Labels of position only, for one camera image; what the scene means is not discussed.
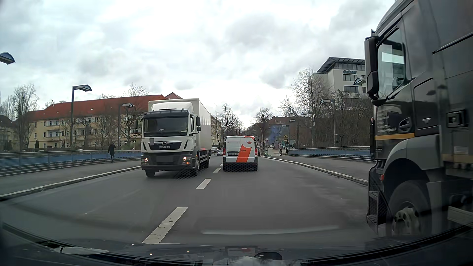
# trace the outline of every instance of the truck cab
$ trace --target truck cab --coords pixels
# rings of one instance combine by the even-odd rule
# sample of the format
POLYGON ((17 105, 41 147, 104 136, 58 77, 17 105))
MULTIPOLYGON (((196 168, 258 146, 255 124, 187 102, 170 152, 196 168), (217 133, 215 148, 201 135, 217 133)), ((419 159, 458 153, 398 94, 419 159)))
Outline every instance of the truck cab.
POLYGON ((398 0, 365 40, 375 106, 367 222, 387 236, 473 222, 473 6, 398 0))

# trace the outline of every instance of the asphalt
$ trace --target asphalt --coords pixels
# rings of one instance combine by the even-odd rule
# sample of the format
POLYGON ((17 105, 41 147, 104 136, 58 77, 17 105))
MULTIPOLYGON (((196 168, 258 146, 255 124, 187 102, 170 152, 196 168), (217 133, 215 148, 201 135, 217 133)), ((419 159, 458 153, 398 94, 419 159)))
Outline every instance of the asphalt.
POLYGON ((256 172, 217 172, 221 160, 212 156, 197 177, 160 172, 148 178, 143 170, 100 177, 6 201, 0 213, 5 223, 57 240, 142 243, 178 207, 187 209, 160 244, 346 254, 376 237, 365 222, 365 186, 263 157, 256 172))
POLYGON ((79 177, 87 177, 98 173, 129 168, 140 165, 139 160, 121 161, 115 163, 91 164, 55 170, 27 173, 0 177, 0 195, 45 186, 79 177))
POLYGON ((305 163, 312 166, 317 166, 330 171, 335 171, 352 177, 368 180, 368 171, 374 166, 373 162, 353 161, 343 159, 325 159, 325 158, 311 158, 299 156, 279 156, 272 155, 274 158, 290 160, 305 163))

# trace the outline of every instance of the yellow stripe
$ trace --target yellow stripe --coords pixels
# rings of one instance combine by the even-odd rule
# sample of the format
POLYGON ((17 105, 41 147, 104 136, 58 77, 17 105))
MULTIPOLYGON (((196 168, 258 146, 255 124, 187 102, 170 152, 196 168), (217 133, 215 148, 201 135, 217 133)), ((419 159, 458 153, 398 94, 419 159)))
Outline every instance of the yellow stripe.
POLYGON ((413 137, 415 137, 414 133, 381 135, 381 136, 375 136, 375 141, 405 140, 405 139, 411 139, 413 137))

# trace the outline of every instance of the truck bumper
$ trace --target truck bumper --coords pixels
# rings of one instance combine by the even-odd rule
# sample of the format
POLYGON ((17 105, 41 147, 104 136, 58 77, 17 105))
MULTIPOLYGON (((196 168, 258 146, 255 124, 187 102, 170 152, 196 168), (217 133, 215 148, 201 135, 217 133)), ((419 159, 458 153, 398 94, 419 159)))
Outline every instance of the truck bumper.
POLYGON ((196 167, 196 157, 192 154, 152 154, 141 156, 141 169, 152 171, 180 171, 196 167))

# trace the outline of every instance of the truck door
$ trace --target truck door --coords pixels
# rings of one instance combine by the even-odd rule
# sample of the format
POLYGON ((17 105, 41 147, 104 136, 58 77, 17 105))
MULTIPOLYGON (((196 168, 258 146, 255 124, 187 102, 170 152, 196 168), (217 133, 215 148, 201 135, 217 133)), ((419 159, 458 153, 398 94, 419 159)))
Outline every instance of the truck door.
POLYGON ((407 73, 403 20, 383 37, 378 45, 380 99, 386 102, 376 112, 377 158, 385 159, 399 142, 414 137, 412 92, 407 73))

